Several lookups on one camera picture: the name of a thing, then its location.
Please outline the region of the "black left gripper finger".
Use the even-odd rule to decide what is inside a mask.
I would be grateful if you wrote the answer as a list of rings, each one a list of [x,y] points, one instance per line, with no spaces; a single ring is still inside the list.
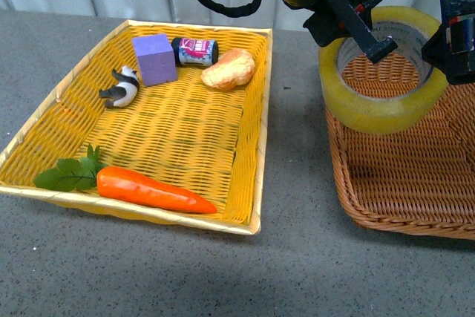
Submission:
[[[338,20],[344,24],[356,44],[374,65],[398,47],[392,37],[378,41],[348,0],[327,0],[327,2],[337,15]]]

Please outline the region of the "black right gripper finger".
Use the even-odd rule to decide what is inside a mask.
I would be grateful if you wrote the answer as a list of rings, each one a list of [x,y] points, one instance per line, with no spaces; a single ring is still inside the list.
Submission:
[[[422,47],[422,58],[451,85],[474,82],[474,0],[440,0],[438,30]]]

